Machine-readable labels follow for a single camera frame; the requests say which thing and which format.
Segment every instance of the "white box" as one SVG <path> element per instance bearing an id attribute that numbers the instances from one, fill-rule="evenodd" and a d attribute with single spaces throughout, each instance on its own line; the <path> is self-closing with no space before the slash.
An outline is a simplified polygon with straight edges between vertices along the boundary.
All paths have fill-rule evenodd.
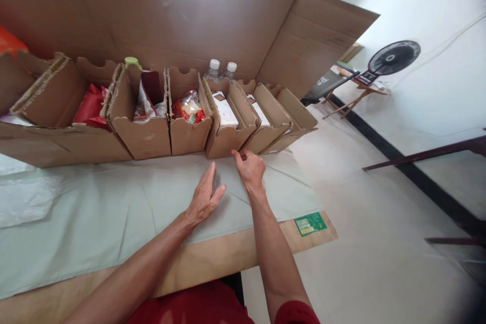
<path id="1" fill-rule="evenodd" d="M 218 108 L 219 116 L 221 117 L 218 132 L 226 127 L 237 128 L 239 121 L 234 115 L 234 112 L 231 109 L 231 106 L 229 106 L 228 101 L 226 101 L 223 93 L 221 91 L 214 92 L 213 99 Z"/>
<path id="2" fill-rule="evenodd" d="M 248 98 L 250 99 L 250 102 L 252 103 L 253 108 L 257 112 L 258 116 L 262 120 L 262 123 L 260 124 L 257 130 L 269 127 L 271 124 L 268 121 L 267 117 L 265 116 L 265 113 L 263 112 L 262 108 L 260 107 L 260 105 L 258 105 L 257 101 L 253 97 L 253 95 L 248 94 Z"/>

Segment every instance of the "electrical wire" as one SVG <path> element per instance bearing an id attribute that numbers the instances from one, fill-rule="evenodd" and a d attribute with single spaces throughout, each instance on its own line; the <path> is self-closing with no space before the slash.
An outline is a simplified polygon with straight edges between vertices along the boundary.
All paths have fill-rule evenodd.
<path id="1" fill-rule="evenodd" d="M 443 44 L 447 43 L 450 39 L 452 39 L 450 41 L 449 44 L 447 44 L 439 53 L 437 53 L 436 55 L 434 55 L 432 58 L 430 58 L 429 60 L 425 61 L 424 63 L 422 63 L 421 65 L 419 65 L 418 67 L 415 67 L 413 70 L 411 70 L 409 73 L 407 73 L 405 76 L 403 76 L 395 85 L 393 85 L 393 87 L 390 88 L 390 90 L 395 90 L 400 84 L 401 82 L 406 79 L 408 76 L 410 76 L 412 73 L 414 73 L 415 71 L 417 71 L 418 69 L 422 68 L 423 66 L 425 66 L 426 64 L 432 62 L 434 59 L 436 59 L 438 56 L 440 56 L 442 53 L 444 53 L 450 46 L 452 46 L 452 44 L 454 44 L 454 42 L 459 39 L 459 37 L 461 35 L 463 35 L 466 31 L 468 31 L 470 28 L 472 28 L 474 25 L 476 25 L 477 23 L 479 23 L 482 19 L 486 18 L 486 13 L 483 13 L 481 14 L 478 18 L 476 18 L 472 23 L 469 23 L 468 25 L 466 25 L 464 28 L 462 28 L 461 30 L 459 30 L 458 32 L 456 32 L 455 34 L 453 34 L 451 37 L 449 37 L 448 39 L 446 39 L 444 42 L 442 42 L 440 45 L 434 47 L 431 51 L 427 52 L 425 55 L 423 56 L 426 56 L 430 53 L 432 53 L 433 51 L 435 51 L 437 48 L 439 48 L 440 46 L 442 46 Z"/>
<path id="2" fill-rule="evenodd" d="M 440 48 L 441 46 L 443 46 L 444 44 L 447 44 L 440 52 L 438 52 L 436 55 L 434 55 L 432 58 L 428 59 L 427 61 L 425 61 L 424 63 L 422 63 L 421 65 L 419 65 L 418 67 L 415 67 L 413 70 L 411 70 L 409 73 L 407 73 L 405 76 L 403 76 L 395 85 L 393 85 L 392 87 L 390 87 L 389 89 L 391 91 L 395 90 L 401 83 L 403 80 L 405 80 L 408 76 L 410 76 L 412 73 L 414 73 L 416 70 L 418 70 L 419 68 L 422 68 L 423 66 L 425 66 L 426 64 L 430 63 L 431 61 L 433 61 L 435 58 L 439 57 L 441 54 L 443 54 L 450 46 L 452 46 L 452 44 L 457 40 L 459 39 L 459 37 L 461 35 L 463 35 L 466 31 L 468 31 L 470 28 L 472 28 L 474 25 L 476 25 L 477 23 L 479 23 L 482 19 L 486 18 L 486 12 L 485 13 L 482 13 L 481 15 L 479 15 L 476 19 L 474 19 L 472 22 L 470 22 L 468 25 L 466 25 L 465 27 L 463 27 L 462 29 L 458 30 L 456 33 L 454 33 L 453 35 L 451 35 L 449 38 L 447 38 L 446 40 L 444 40 L 442 43 L 440 43 L 439 45 L 435 46 L 432 50 L 430 50 L 429 52 L 425 53 L 425 54 L 422 54 L 422 58 L 424 56 L 427 56 L 427 55 L 430 55 L 432 52 L 434 52 L 435 50 L 437 50 L 438 48 Z M 366 100 L 366 103 L 364 105 L 365 109 L 366 109 L 366 106 L 368 104 L 368 101 L 369 100 Z M 428 134 L 428 135 L 432 135 L 432 136 L 435 136 L 435 137 L 448 137 L 448 136 L 452 136 L 452 135 L 455 135 L 455 134 L 460 134 L 460 133 L 463 133 L 463 132 L 467 132 L 467 131 L 470 131 L 470 130 L 477 130 L 477 129 L 482 129 L 482 127 L 473 127 L 473 128 L 468 128 L 468 129 L 464 129 L 464 130 L 460 130 L 460 131 L 457 131 L 457 132 L 454 132 L 454 133 L 450 133 L 450 134 L 443 134 L 443 135 L 440 135 L 440 134 L 434 134 L 434 133 L 429 133 L 429 132 L 426 132 L 426 131 L 422 131 L 422 130 L 419 130 L 419 129 L 413 129 L 414 131 L 416 132 L 420 132 L 420 133 L 425 133 L 425 134 Z"/>

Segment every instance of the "electric fan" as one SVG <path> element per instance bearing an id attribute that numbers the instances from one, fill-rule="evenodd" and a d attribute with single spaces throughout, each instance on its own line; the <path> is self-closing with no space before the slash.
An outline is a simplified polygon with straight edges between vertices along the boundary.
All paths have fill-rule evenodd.
<path id="1" fill-rule="evenodd" d="M 410 66 L 420 54 L 420 46 L 413 40 L 401 40 L 380 49 L 368 63 L 368 70 L 356 78 L 371 85 L 378 76 L 402 71 Z"/>

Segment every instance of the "left hand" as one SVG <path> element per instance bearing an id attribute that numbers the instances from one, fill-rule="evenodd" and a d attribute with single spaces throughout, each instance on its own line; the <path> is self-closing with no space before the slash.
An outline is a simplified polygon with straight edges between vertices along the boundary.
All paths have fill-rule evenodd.
<path id="1" fill-rule="evenodd" d="M 199 185 L 194 191 L 191 205 L 186 210 L 186 216 L 195 225 L 209 218 L 213 211 L 218 207 L 219 201 L 226 191 L 226 185 L 221 185 L 213 194 L 215 170 L 216 164 L 211 162 L 207 171 L 201 176 Z"/>

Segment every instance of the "green card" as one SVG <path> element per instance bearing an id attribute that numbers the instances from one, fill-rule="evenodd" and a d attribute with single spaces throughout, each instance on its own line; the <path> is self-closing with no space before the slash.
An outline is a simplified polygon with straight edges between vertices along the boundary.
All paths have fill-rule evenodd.
<path id="1" fill-rule="evenodd" d="M 327 229 L 324 220 L 319 213 L 309 214 L 297 219 L 294 219 L 301 236 L 306 236 L 315 231 Z"/>

